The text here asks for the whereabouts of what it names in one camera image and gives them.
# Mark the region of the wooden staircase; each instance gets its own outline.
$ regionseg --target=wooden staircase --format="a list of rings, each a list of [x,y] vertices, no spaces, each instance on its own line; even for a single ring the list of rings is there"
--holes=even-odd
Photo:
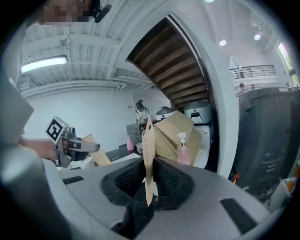
[[[189,102],[209,102],[204,77],[193,52],[167,20],[159,22],[143,37],[128,60],[148,76],[179,111]]]

